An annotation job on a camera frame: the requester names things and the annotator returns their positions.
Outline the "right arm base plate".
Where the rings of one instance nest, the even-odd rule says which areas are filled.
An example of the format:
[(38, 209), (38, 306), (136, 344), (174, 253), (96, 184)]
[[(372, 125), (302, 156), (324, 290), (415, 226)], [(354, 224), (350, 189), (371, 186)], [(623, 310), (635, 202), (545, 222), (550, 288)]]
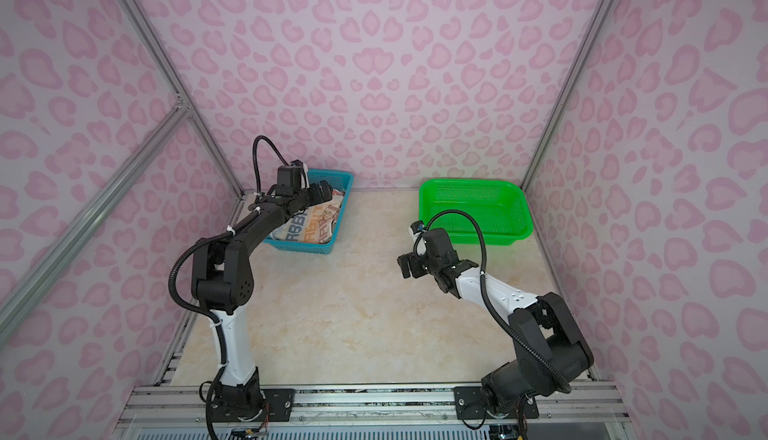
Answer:
[(498, 397), (482, 386), (458, 386), (452, 389), (454, 407), (459, 420), (526, 420), (540, 416), (536, 400), (530, 395)]

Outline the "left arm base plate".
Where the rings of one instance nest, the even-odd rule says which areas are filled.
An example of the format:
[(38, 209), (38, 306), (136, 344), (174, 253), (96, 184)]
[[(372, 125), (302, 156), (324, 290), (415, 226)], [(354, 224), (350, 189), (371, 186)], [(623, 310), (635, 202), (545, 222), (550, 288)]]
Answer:
[(247, 392), (225, 387), (222, 395), (214, 395), (210, 419), (213, 423), (287, 422), (293, 409), (296, 391), (288, 388)]

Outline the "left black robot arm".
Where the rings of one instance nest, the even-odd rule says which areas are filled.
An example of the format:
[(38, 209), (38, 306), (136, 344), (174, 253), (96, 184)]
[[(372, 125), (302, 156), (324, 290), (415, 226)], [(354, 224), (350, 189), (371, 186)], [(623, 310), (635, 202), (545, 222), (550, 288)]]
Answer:
[(206, 240), (193, 254), (192, 295), (210, 326), (218, 349), (213, 401), (254, 416), (265, 403), (258, 369), (247, 345), (246, 320), (239, 313), (251, 299), (255, 279), (250, 256), (277, 228), (311, 206), (332, 200), (325, 181), (300, 187), (276, 187), (257, 198), (250, 214), (229, 226), (222, 238)]

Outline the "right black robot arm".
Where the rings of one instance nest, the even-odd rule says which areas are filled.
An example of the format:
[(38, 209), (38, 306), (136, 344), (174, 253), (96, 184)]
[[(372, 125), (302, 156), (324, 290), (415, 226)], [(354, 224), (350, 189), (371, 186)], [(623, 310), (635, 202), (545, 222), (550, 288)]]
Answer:
[(490, 275), (484, 243), (474, 262), (459, 256), (443, 228), (418, 221), (409, 230), (414, 246), (397, 258), (402, 275), (429, 275), (442, 292), (485, 308), (514, 344), (515, 359), (481, 379), (472, 412), (526, 414), (536, 397), (570, 392), (571, 382), (593, 366), (594, 354), (560, 295), (529, 293)]

